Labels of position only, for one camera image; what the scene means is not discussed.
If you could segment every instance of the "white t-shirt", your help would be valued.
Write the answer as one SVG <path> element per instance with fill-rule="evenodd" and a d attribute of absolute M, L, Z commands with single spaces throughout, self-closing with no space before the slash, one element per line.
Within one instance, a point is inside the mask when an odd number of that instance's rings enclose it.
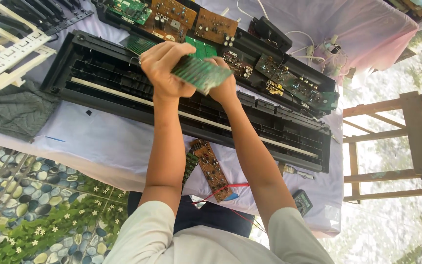
<path fill-rule="evenodd" d="M 103 264 L 333 263 L 294 208 L 281 208 L 271 216 L 271 250 L 248 238 L 203 225 L 173 235 L 174 221 L 167 204 L 142 204 L 121 227 Z"/>

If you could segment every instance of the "gray cloth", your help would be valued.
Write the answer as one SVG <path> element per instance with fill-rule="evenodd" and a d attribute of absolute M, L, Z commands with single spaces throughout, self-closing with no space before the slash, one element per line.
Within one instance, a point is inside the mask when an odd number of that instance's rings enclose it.
<path fill-rule="evenodd" d="M 42 129 L 60 99 L 39 88 L 26 80 L 21 87 L 9 85 L 0 91 L 0 133 L 31 141 Z"/>

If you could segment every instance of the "white plastic frame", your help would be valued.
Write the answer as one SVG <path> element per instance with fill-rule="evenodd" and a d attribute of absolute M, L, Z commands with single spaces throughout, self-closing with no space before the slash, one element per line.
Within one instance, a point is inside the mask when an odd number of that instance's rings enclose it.
<path fill-rule="evenodd" d="M 21 77 L 24 76 L 29 70 L 37 67 L 40 63 L 44 62 L 48 57 L 55 54 L 56 51 L 51 49 L 44 44 L 51 39 L 51 37 L 45 35 L 35 25 L 29 21 L 23 19 L 19 15 L 15 14 L 2 4 L 0 4 L 0 15 L 11 17 L 17 21 L 26 24 L 32 29 L 32 33 L 27 35 L 23 39 L 19 39 L 16 36 L 8 33 L 0 27 L 0 90 L 9 84 L 13 84 L 20 87 L 25 80 Z M 3 45 L 9 41 L 14 44 L 8 48 Z M 23 58 L 32 52 L 37 52 L 39 55 L 34 59 L 28 61 L 23 65 L 13 70 L 11 73 L 6 73 L 7 69 L 11 69 L 18 64 Z"/>

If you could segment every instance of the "multimeter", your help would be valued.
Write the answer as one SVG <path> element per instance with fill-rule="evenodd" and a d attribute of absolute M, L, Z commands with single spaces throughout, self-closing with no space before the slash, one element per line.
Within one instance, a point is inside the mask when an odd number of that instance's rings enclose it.
<path fill-rule="evenodd" d="M 298 190 L 295 194 L 293 194 L 293 198 L 294 201 L 296 201 L 297 210 L 299 210 L 302 217 L 304 217 L 304 215 L 306 215 L 307 212 L 313 207 L 307 194 L 304 190 Z"/>

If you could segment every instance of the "capacitor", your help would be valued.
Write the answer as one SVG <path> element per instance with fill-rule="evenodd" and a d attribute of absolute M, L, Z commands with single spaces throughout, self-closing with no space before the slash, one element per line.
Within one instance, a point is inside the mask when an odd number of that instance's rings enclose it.
<path fill-rule="evenodd" d="M 158 16 L 156 16 L 154 18 L 154 27 L 155 28 L 159 28 L 160 27 L 160 18 Z"/>
<path fill-rule="evenodd" d="M 160 28 L 161 30 L 166 29 L 166 20 L 165 20 L 165 19 L 163 19 L 163 18 L 161 18 L 161 19 L 160 19 L 160 22 L 159 22 L 159 28 Z"/>

